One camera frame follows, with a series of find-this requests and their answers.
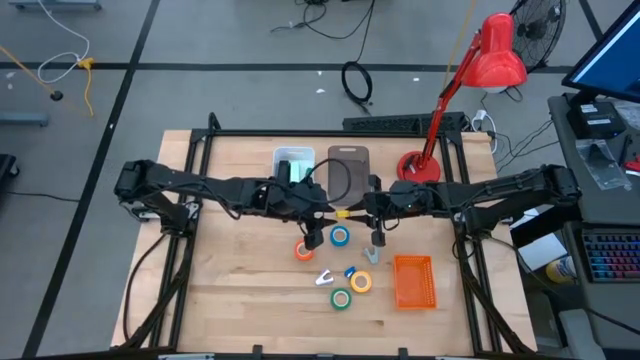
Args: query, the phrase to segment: keyboard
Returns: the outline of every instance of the keyboard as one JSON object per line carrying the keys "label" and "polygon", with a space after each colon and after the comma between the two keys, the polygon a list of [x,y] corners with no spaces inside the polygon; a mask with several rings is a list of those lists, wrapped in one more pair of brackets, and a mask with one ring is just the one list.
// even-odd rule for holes
{"label": "keyboard", "polygon": [[[431,126],[431,117],[431,114],[411,114],[345,118],[342,128],[346,131],[408,132],[425,135]],[[466,124],[463,112],[446,112],[442,115],[438,130],[462,131]]]}
{"label": "keyboard", "polygon": [[640,229],[585,229],[582,245],[593,282],[640,282]]}

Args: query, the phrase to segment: orange plastic tray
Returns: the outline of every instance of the orange plastic tray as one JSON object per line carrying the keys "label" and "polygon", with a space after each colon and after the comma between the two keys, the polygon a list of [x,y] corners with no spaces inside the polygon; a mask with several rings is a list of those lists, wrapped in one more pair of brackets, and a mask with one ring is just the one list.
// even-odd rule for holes
{"label": "orange plastic tray", "polygon": [[437,307],[430,256],[396,255],[393,259],[393,272],[398,309]]}

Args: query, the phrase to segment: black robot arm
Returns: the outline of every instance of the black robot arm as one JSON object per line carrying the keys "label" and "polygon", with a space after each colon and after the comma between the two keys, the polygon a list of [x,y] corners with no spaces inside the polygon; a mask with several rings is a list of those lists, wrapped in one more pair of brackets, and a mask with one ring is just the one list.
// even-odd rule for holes
{"label": "black robot arm", "polygon": [[164,191],[217,201],[229,216],[239,219],[254,215],[305,226],[305,247],[313,250],[323,242],[322,228],[335,220],[316,218],[316,213],[335,210],[327,203],[327,194],[311,177],[289,182],[289,164],[279,164],[278,177],[231,178],[204,177],[173,170],[151,160],[125,163],[114,193],[121,204],[141,202],[160,217],[162,232],[184,236],[192,231],[192,210],[175,204]]}
{"label": "black robot arm", "polygon": [[[371,175],[371,192],[347,210],[366,210],[366,215],[347,216],[374,229],[373,245],[384,246],[382,224],[416,216],[456,217],[464,235],[483,236],[499,221],[518,218],[528,209],[543,204],[571,206],[580,197],[573,172],[562,166],[545,165],[539,169],[474,184],[396,181],[389,191],[381,191],[380,179]],[[475,205],[501,200],[487,206]]]}

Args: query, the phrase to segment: small blue object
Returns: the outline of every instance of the small blue object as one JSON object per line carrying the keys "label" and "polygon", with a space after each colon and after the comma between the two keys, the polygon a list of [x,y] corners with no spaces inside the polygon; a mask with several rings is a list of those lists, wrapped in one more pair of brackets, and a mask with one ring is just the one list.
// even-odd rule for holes
{"label": "small blue object", "polygon": [[355,274],[355,272],[356,272],[356,267],[352,266],[344,271],[344,276],[346,276],[347,279],[351,279],[351,275]]}
{"label": "small blue object", "polygon": [[[337,233],[342,233],[344,234],[344,239],[342,240],[338,240],[336,239],[336,234]],[[349,242],[349,230],[347,230],[346,227],[344,226],[334,226],[333,229],[331,229],[331,243],[335,246],[345,246],[347,245],[347,243]]]}

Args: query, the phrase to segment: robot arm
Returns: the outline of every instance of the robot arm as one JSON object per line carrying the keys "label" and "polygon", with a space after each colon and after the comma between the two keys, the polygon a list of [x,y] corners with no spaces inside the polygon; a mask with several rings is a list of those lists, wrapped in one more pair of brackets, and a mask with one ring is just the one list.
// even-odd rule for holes
{"label": "robot arm", "polygon": [[203,177],[170,169],[150,160],[125,163],[114,193],[121,203],[141,202],[160,217],[162,232],[183,236],[191,229],[191,212],[185,204],[174,204],[164,194],[170,191],[217,201],[225,212],[238,220],[242,215],[261,216],[304,224],[305,247],[313,250],[323,242],[322,228],[335,220],[316,218],[316,213],[334,212],[327,194],[311,177],[289,182],[289,165],[280,164],[278,177]]}

